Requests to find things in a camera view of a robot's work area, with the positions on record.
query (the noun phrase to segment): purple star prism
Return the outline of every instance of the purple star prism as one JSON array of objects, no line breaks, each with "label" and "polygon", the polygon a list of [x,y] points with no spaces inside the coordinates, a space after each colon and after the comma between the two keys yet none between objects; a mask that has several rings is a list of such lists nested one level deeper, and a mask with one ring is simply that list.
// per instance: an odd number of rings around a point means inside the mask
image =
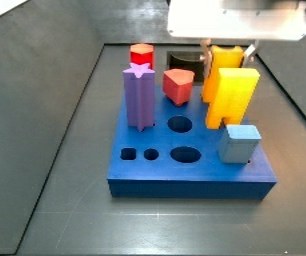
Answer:
[{"label": "purple star prism", "polygon": [[155,71],[148,68],[150,63],[130,65],[123,71],[127,120],[142,132],[155,124]]}]

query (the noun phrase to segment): shape block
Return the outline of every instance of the shape block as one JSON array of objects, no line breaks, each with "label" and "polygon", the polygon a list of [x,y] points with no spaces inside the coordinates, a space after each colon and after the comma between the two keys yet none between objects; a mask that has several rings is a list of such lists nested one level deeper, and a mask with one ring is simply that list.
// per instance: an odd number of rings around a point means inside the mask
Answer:
[{"label": "shape block", "polygon": [[131,68],[123,71],[127,124],[140,132],[155,124],[155,71],[148,66],[131,63]]},{"label": "shape block", "polygon": [[253,68],[220,68],[216,96],[208,108],[208,129],[224,124],[241,124],[261,74]]},{"label": "shape block", "polygon": [[249,163],[262,140],[254,125],[227,125],[219,145],[219,155],[224,163]]},{"label": "shape block", "polygon": [[214,45],[211,47],[212,64],[211,73],[204,78],[202,98],[203,102],[211,103],[215,99],[219,85],[219,69],[220,68],[239,68],[243,60],[243,49],[235,46],[233,49],[224,49]]},{"label": "shape block", "polygon": [[150,68],[155,68],[155,47],[150,44],[135,44],[131,46],[131,63],[150,63]]},{"label": "shape block", "polygon": [[184,69],[164,71],[163,91],[176,106],[190,101],[195,73]]}]

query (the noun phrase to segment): red hexagon prism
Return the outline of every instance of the red hexagon prism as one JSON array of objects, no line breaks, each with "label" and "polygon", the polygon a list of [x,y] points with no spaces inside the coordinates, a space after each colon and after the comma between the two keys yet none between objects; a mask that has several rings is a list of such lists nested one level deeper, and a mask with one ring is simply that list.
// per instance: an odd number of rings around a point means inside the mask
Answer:
[{"label": "red hexagon prism", "polygon": [[150,44],[135,44],[131,46],[131,63],[143,65],[150,63],[150,69],[154,69],[155,47]]}]

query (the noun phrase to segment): light blue cube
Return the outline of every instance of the light blue cube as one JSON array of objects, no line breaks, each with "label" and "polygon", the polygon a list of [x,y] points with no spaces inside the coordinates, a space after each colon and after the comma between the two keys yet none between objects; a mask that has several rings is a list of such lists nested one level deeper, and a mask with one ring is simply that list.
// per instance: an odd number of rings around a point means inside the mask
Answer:
[{"label": "light blue cube", "polygon": [[224,163],[249,163],[262,140],[255,125],[227,125],[219,144],[219,155]]}]

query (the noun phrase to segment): gray table surface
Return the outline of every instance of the gray table surface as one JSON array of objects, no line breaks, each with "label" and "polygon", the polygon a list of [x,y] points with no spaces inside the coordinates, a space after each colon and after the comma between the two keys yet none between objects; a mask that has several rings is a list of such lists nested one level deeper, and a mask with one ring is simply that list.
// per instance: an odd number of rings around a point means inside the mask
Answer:
[{"label": "gray table surface", "polygon": [[259,55],[306,115],[306,37],[298,42],[262,42]]},{"label": "gray table surface", "polygon": [[[128,47],[106,46],[19,254],[306,254],[306,123],[262,74],[249,117],[279,183],[263,201],[112,198],[107,169]],[[162,84],[167,51],[156,47]]]}]

